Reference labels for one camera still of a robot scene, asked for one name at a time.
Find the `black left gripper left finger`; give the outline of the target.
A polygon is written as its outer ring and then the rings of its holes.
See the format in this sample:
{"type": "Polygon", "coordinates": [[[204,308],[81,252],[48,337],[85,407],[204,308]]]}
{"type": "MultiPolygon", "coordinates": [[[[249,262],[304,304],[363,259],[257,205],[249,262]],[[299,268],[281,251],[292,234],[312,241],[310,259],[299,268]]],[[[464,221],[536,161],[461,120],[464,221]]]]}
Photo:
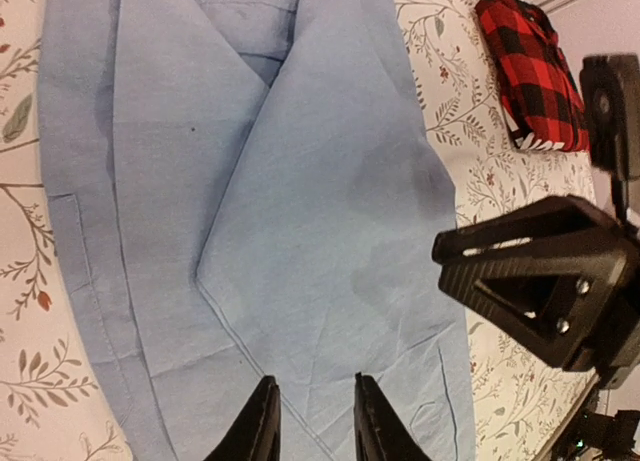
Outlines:
{"type": "Polygon", "coordinates": [[[274,376],[264,376],[205,461],[277,461],[280,449],[280,389],[274,376]]]}

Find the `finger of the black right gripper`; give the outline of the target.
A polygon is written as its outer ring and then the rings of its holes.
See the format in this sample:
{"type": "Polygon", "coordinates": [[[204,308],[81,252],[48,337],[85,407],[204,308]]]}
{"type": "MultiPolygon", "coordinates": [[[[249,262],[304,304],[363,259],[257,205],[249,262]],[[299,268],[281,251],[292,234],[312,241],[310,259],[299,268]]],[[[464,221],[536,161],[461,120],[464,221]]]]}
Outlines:
{"type": "Polygon", "coordinates": [[[547,365],[631,363],[631,238],[584,198],[549,196],[436,235],[439,289],[547,365]]]}

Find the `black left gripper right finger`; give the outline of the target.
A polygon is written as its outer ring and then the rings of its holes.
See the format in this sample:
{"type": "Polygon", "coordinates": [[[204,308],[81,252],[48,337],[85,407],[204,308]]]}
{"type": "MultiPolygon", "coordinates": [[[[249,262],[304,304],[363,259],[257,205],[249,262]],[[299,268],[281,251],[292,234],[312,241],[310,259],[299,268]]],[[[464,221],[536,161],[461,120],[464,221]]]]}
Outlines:
{"type": "Polygon", "coordinates": [[[354,430],[358,461],[430,461],[370,375],[355,376],[354,430]]]}

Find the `light blue long sleeve shirt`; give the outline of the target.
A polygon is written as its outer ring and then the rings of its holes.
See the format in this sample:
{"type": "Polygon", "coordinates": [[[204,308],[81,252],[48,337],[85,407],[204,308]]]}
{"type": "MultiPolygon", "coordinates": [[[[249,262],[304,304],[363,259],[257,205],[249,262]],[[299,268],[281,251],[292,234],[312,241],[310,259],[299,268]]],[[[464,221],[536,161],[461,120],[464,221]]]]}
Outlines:
{"type": "Polygon", "coordinates": [[[392,0],[47,0],[42,176],[84,347],[138,460],[199,460],[274,376],[286,460],[355,456],[373,375],[475,456],[454,189],[392,0]]]}

